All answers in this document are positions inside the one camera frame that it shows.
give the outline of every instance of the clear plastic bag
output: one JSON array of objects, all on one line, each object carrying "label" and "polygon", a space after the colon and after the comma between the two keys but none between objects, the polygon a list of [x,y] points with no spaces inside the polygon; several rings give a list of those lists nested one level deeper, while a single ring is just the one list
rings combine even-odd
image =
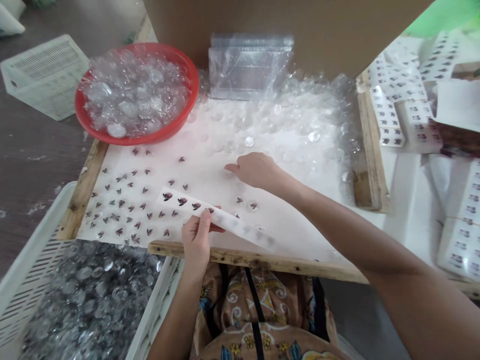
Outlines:
[{"label": "clear plastic bag", "polygon": [[293,57],[293,36],[214,34],[208,51],[210,96],[257,100],[275,95]]}]

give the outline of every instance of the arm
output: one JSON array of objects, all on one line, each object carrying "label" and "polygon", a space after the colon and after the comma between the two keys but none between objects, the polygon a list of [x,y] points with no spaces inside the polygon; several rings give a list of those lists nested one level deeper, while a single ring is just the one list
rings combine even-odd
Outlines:
[{"label": "arm", "polygon": [[480,309],[443,275],[343,205],[312,190],[263,153],[225,168],[300,211],[377,290],[413,359],[480,358]]},{"label": "arm", "polygon": [[210,260],[209,231],[224,232],[210,225],[210,211],[192,216],[181,229],[185,266],[170,308],[158,331],[147,360],[188,359],[199,312],[200,292]]}]

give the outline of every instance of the person's left hand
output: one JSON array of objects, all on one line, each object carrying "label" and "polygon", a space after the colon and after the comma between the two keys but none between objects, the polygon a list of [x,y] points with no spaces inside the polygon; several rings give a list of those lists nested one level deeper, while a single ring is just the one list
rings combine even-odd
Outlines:
[{"label": "person's left hand", "polygon": [[181,228],[183,251],[185,253],[184,272],[192,277],[203,279],[210,261],[209,232],[224,233],[225,230],[211,224],[211,215],[205,209],[201,217],[192,216]]}]

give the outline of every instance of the gray floor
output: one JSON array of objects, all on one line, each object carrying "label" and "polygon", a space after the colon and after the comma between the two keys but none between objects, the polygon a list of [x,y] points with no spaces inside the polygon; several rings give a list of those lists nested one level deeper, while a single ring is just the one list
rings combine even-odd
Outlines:
[{"label": "gray floor", "polygon": [[[26,31],[0,39],[0,61],[63,34],[88,57],[120,47],[145,16],[138,0],[27,3]],[[75,181],[92,143],[73,115],[56,122],[5,92],[0,83],[0,278],[5,275],[65,184]]]}]

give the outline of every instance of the hand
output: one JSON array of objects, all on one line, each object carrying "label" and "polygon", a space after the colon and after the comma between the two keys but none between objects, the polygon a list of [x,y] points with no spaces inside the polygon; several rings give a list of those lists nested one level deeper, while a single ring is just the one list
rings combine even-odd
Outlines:
[{"label": "hand", "polygon": [[263,152],[251,152],[240,156],[236,162],[237,164],[225,165],[225,169],[235,173],[245,184],[269,192],[272,192],[272,187],[289,176]]},{"label": "hand", "polygon": [[201,217],[192,216],[181,228],[183,251],[185,253],[184,272],[195,279],[203,279],[210,261],[209,232],[224,233],[225,230],[211,224],[210,211],[205,209]]}]

